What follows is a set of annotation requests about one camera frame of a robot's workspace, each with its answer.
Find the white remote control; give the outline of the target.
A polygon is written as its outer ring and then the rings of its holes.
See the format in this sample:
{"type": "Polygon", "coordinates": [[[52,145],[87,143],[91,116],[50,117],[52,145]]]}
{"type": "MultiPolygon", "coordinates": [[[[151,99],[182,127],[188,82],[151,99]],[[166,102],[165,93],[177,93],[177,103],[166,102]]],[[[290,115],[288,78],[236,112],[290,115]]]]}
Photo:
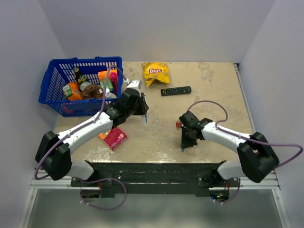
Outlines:
{"type": "Polygon", "coordinates": [[[148,105],[146,103],[146,95],[142,94],[142,110],[143,110],[143,114],[142,114],[142,119],[143,119],[143,125],[147,126],[148,125],[148,105]]]}

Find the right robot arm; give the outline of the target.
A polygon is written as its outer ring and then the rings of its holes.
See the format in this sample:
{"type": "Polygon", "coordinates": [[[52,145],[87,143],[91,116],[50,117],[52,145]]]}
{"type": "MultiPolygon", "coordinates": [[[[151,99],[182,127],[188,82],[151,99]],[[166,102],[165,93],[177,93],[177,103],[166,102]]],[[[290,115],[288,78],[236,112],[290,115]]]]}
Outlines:
{"type": "Polygon", "coordinates": [[[247,177],[260,183],[280,161],[268,141],[261,133],[242,134],[222,128],[208,118],[199,120],[187,111],[179,117],[181,123],[181,148],[197,145],[197,140],[217,143],[238,155],[234,162],[222,161],[218,166],[203,176],[203,180],[218,187],[232,178],[247,177]]]}

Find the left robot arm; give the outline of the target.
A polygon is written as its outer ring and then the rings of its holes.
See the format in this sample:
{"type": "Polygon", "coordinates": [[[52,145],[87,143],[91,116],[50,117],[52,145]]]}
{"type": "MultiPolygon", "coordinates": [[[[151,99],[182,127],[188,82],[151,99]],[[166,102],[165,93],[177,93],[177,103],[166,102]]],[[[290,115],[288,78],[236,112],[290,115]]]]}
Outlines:
{"type": "Polygon", "coordinates": [[[123,124],[129,116],[145,115],[148,109],[144,93],[127,88],[114,103],[102,105],[100,112],[81,124],[58,134],[45,133],[35,157],[36,170],[42,168],[54,181],[70,176],[87,186],[96,185],[98,174],[93,166],[85,160],[72,159],[72,153],[99,134],[123,124]]]}

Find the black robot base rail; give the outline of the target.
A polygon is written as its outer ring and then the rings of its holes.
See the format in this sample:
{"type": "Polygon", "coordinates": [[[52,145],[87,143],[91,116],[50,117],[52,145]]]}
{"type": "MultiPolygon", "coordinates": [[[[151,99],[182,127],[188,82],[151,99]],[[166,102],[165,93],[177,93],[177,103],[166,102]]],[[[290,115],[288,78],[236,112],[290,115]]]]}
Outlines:
{"type": "Polygon", "coordinates": [[[101,197],[115,194],[188,194],[208,197],[238,186],[237,179],[209,184],[203,176],[218,163],[92,163],[95,170],[86,183],[73,178],[72,187],[100,190],[101,197]]]}

